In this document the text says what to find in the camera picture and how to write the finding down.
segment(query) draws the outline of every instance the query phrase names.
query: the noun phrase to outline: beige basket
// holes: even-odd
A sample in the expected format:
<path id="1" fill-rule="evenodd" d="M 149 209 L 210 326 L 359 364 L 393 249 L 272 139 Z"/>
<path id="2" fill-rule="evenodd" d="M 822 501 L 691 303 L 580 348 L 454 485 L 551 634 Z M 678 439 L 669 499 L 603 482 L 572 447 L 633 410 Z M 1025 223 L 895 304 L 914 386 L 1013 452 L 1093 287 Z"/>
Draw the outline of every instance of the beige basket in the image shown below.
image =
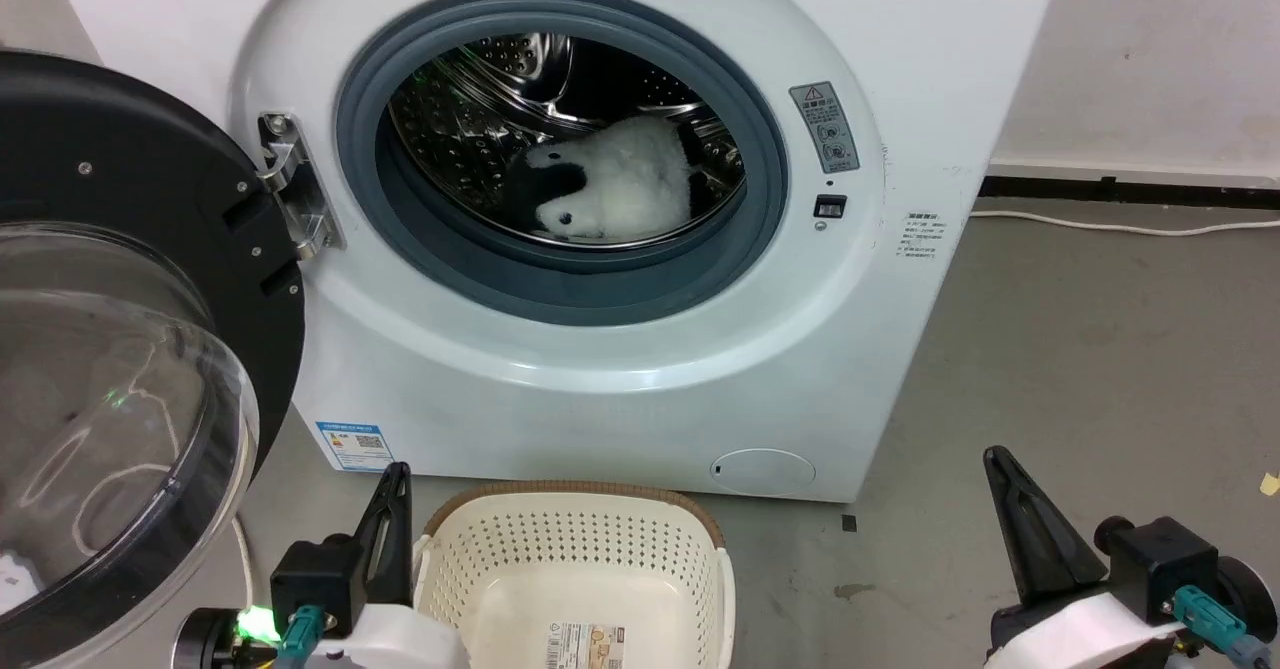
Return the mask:
<path id="1" fill-rule="evenodd" d="M 733 569 L 677 492 L 599 482 L 486 485 L 420 542 L 413 606 L 462 634 L 472 669 L 726 669 Z"/>

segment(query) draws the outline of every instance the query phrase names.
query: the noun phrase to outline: panda plush toy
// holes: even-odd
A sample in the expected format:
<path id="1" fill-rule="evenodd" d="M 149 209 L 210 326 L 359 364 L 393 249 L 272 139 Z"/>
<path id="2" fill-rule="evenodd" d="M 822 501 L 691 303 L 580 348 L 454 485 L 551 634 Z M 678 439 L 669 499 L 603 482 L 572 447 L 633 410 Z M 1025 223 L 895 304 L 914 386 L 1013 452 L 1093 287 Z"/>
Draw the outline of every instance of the panda plush toy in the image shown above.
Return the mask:
<path id="1" fill-rule="evenodd" d="M 531 146 L 513 160 L 504 221 L 568 240 L 640 240 L 690 219 L 700 162 L 691 127 L 632 116 L 581 139 Z"/>

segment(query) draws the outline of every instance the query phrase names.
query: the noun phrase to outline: barcode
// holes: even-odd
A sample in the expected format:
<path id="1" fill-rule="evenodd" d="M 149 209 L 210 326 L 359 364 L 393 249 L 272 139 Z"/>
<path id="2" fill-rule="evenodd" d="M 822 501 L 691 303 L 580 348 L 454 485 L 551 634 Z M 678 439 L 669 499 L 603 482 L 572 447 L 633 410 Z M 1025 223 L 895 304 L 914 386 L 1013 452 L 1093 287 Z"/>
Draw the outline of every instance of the barcode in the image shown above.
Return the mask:
<path id="1" fill-rule="evenodd" d="M 549 638 L 547 641 L 547 669 L 559 669 L 559 654 L 558 638 Z"/>

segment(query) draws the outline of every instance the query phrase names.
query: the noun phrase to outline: concrete floor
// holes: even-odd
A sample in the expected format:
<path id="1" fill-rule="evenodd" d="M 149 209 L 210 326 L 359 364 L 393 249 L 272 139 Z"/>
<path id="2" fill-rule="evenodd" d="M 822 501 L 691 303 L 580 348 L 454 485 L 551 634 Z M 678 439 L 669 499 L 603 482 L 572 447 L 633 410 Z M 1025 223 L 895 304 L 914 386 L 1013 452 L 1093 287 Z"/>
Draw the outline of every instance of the concrete floor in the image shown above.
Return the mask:
<path id="1" fill-rule="evenodd" d="M 1270 215 L 1030 203 L 1087 221 Z M 1078 528 L 1170 514 L 1280 582 L 1280 232 L 1149 239 L 982 219 L 965 232 L 872 476 L 842 508 L 699 496 L 737 574 L 733 666 L 979 666 L 1014 600 L 980 464 L 1010 446 Z M 349 531 L 375 477 L 329 469 L 292 418 L 242 516 L 257 591 L 289 542 Z M 416 478 L 425 519 L 462 478 Z M 96 666 L 161 666 L 195 606 L 241 605 L 234 542 Z M 1226 666 L 1208 657 L 1202 666 Z"/>

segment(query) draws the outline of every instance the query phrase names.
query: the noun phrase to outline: green light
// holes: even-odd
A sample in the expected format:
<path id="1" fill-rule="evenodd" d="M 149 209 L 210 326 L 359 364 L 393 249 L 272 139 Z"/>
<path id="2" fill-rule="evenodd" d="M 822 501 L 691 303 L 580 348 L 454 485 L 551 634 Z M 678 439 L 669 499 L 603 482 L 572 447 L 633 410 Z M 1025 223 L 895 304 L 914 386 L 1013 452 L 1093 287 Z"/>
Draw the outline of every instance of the green light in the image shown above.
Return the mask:
<path id="1" fill-rule="evenodd" d="M 236 618 L 236 633 L 262 643 L 278 646 L 280 633 L 275 632 L 275 614 L 265 606 L 250 606 Z"/>

